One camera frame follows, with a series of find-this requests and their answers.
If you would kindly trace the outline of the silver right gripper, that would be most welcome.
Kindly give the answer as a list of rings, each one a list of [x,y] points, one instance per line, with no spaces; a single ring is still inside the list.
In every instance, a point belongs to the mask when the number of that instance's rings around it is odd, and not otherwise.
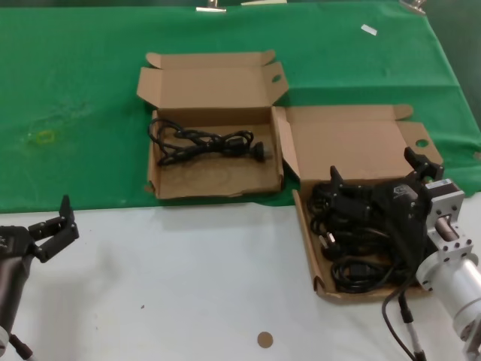
[[[404,150],[404,158],[413,169],[407,177],[422,182],[432,181],[422,188],[428,201],[426,218],[427,236],[438,251],[441,262],[469,259],[479,264],[473,252],[473,240],[459,225],[459,214],[464,192],[450,179],[443,179],[444,168],[426,155],[415,153],[411,147]],[[330,207],[355,220],[368,220],[371,215],[371,198],[374,188],[346,184],[335,166],[330,167]]]

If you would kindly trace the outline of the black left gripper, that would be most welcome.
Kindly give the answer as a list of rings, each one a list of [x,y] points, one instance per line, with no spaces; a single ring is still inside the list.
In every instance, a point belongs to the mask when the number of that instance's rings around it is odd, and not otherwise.
[[[67,195],[62,197],[59,215],[29,226],[1,226],[1,260],[35,256],[48,262],[79,238],[73,208]],[[36,241],[46,241],[36,245]]]

